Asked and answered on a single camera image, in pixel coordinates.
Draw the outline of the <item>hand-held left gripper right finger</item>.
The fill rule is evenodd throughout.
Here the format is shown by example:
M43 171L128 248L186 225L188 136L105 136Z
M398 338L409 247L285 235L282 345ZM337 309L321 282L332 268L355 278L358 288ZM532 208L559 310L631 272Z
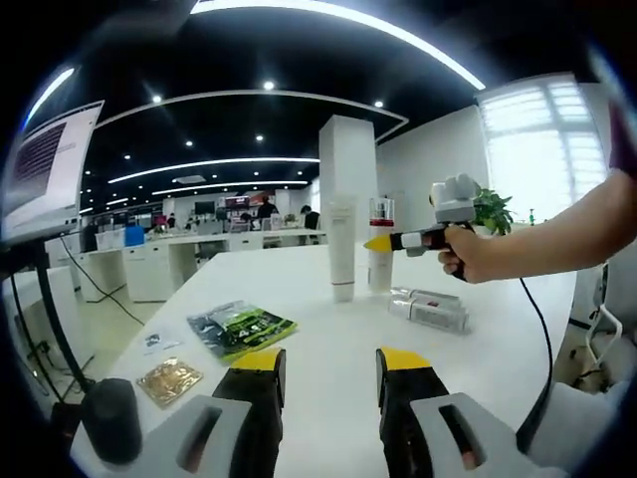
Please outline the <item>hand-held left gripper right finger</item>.
M415 352L376 350L379 435L391 477L530 477L516 434L465 393L448 391Z

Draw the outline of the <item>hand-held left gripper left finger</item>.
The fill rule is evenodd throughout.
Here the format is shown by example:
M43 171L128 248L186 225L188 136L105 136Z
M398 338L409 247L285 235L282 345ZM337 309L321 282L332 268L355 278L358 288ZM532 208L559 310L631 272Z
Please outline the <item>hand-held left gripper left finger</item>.
M148 435L150 477L272 477L283 438L286 351L249 353L210 395Z

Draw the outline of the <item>person's right hand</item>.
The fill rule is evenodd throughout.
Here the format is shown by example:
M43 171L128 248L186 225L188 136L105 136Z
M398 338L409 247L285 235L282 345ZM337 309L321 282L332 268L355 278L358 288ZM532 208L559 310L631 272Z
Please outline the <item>person's right hand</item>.
M471 284L485 283L499 278L498 243L459 226L445 229L448 248L438 254L438 260L448 275L464 266L464 278Z

